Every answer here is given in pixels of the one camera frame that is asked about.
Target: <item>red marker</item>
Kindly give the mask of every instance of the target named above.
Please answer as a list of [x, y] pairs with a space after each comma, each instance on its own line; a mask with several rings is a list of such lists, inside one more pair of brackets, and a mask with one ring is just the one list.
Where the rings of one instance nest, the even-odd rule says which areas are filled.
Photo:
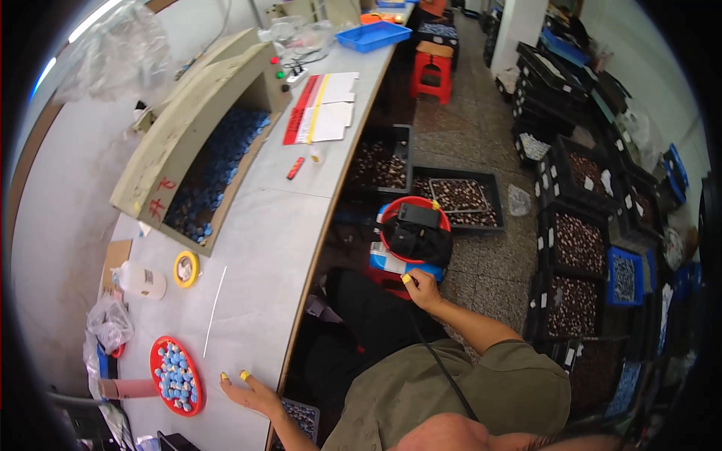
[[299, 168], [303, 164], [303, 160], [305, 160], [304, 157], [298, 157], [298, 159], [296, 160], [296, 163], [294, 163], [293, 167], [291, 168], [291, 170], [288, 172], [288, 175], [286, 176], [286, 178], [288, 180], [291, 180], [296, 176], [296, 172], [298, 172]]

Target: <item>white table surface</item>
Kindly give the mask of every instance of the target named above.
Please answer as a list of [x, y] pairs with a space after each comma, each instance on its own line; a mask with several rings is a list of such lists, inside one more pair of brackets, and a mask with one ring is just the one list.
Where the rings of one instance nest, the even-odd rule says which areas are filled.
[[[413, 6], [381, 11], [404, 12], [405, 22]], [[119, 377], [148, 378], [149, 350], [157, 338], [169, 335], [192, 356], [205, 398], [203, 410], [191, 418], [171, 412], [159, 398], [124, 401], [135, 437], [160, 430], [180, 432], [203, 451], [265, 448], [269, 421], [228, 400], [219, 388], [219, 374], [228, 373], [239, 385], [243, 385], [238, 378], [241, 369], [269, 387], [282, 380], [324, 224], [394, 48], [358, 53], [337, 43], [327, 58], [308, 66], [311, 74], [360, 73], [352, 125], [343, 140], [321, 144], [327, 146], [323, 164], [307, 158], [296, 177], [288, 180], [286, 174], [296, 159], [308, 157], [304, 144], [282, 145], [291, 107], [304, 84], [292, 90], [291, 107], [246, 174], [212, 257], [200, 257], [203, 274], [190, 289], [178, 287], [172, 277], [173, 262], [185, 248], [157, 230], [138, 237], [138, 223], [121, 214], [112, 240], [133, 239], [130, 260], [163, 272], [168, 291], [160, 301], [126, 295], [136, 330], [118, 360]]]

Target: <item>olive green shirt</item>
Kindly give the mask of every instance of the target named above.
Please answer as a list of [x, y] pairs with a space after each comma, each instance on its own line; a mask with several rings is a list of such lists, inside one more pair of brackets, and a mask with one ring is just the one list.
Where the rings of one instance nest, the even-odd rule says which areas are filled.
[[[569, 377], [527, 343], [507, 340], [487, 350], [477, 367], [463, 346], [431, 343], [479, 422], [493, 435], [550, 435], [569, 415]], [[434, 357], [422, 344], [386, 357], [354, 379], [339, 423], [324, 451], [381, 451], [438, 413], [466, 415]]]

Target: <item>red plastic stool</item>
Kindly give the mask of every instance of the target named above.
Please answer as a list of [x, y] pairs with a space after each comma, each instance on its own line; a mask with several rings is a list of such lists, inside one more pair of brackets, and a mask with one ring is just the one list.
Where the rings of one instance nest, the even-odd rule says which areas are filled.
[[371, 279], [375, 284], [385, 289], [387, 292], [395, 294], [396, 296], [411, 300], [409, 292], [404, 287], [404, 283], [401, 282], [401, 276], [397, 273], [390, 273], [381, 269], [368, 266], [366, 268], [366, 277]]
[[[429, 43], [427, 41], [419, 44], [416, 52], [416, 61], [414, 63], [414, 74], [412, 75], [412, 80], [410, 83], [411, 97], [416, 97], [420, 92], [424, 92], [426, 94], [431, 94], [438, 97], [439, 103], [441, 105], [446, 105], [447, 103], [449, 103], [449, 98], [451, 97], [452, 55], [453, 49], [445, 47], [444, 45]], [[432, 69], [428, 69], [426, 66], [429, 65], [435, 66], [439, 70], [434, 71]], [[421, 83], [421, 78], [424, 75], [438, 77], [439, 86], [435, 87]]]

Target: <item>beige machine hopper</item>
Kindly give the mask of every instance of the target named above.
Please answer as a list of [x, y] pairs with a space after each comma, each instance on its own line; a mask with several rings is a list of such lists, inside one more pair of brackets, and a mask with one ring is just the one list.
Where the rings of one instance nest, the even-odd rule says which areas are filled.
[[[141, 144], [121, 175], [110, 202], [185, 245], [210, 256], [225, 215], [263, 140], [288, 106], [272, 43], [260, 43], [255, 30], [246, 30], [215, 43], [177, 82], [168, 98], [146, 110], [134, 128], [145, 132]], [[204, 143], [231, 107], [264, 110], [271, 123], [251, 143], [238, 164], [238, 173], [226, 186], [221, 205], [207, 211], [213, 233], [201, 246], [163, 223], [176, 191]]]

